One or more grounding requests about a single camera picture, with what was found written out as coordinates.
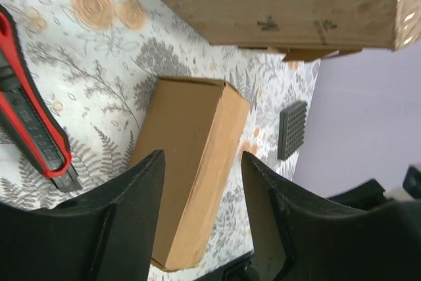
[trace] gray floor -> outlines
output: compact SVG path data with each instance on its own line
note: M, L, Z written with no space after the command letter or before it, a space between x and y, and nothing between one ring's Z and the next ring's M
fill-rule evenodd
M421 43L323 61L295 181L321 196L376 178L400 185L421 162Z

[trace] small cardboard box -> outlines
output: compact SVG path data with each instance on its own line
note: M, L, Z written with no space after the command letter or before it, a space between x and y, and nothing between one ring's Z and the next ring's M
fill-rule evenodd
M222 80L158 81L130 163L165 152L155 266L192 268L205 254L249 107Z
M421 0L162 0L215 45L286 60L401 49L421 33Z

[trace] table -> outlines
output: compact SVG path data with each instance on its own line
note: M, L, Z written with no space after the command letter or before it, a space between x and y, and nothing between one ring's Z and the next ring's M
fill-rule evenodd
M65 127L83 192L128 164L157 76L224 78L251 110L205 257L175 273L152 267L150 280L194 280L253 248L239 157L250 151L291 178L294 154L278 162L279 113L310 103L319 62L212 47L159 0L0 0L18 25L24 55L49 110ZM0 132L0 199L23 209L54 207L64 194L41 177Z

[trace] brown box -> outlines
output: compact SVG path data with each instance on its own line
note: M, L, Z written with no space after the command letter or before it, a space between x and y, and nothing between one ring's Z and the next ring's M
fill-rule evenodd
M287 60L401 49L421 33L421 0L162 1L211 44L271 47Z
M157 267L192 268L205 254L249 107L222 80L158 81L130 163L165 152L152 254Z

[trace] box cutter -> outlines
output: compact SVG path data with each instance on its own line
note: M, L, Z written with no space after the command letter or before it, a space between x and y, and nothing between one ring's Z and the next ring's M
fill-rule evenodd
M62 192L80 190L64 130L31 78L16 25L0 5L0 125L22 154Z

